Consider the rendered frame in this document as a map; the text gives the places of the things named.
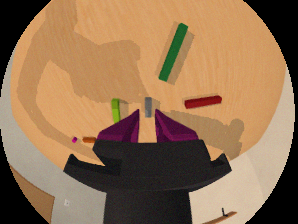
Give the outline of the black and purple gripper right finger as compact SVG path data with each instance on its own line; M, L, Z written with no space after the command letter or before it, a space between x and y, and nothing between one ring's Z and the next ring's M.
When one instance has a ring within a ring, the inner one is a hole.
M196 131L169 118L155 109L155 129L157 142L177 142L198 140Z

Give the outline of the orange rod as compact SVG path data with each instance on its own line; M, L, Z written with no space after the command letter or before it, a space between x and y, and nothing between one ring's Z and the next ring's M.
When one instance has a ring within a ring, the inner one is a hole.
M83 137L82 141L84 143L95 143L96 138L95 137Z

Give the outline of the red rod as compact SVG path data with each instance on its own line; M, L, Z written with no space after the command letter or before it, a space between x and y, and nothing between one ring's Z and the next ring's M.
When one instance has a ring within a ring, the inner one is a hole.
M184 106L186 109L196 108L201 106L213 105L221 103L222 97L218 96L210 96L210 97L203 97L197 99L190 99L185 100Z

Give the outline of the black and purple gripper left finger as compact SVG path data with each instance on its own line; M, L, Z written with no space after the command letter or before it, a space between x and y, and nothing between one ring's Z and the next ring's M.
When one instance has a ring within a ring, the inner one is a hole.
M138 142L139 126L140 111L139 109L137 109L128 117L100 131L96 140L104 139L117 140L123 142Z

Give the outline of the grey rod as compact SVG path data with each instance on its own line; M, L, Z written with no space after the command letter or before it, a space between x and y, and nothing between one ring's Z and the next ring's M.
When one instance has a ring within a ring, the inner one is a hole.
M152 116L152 97L145 97L145 118Z

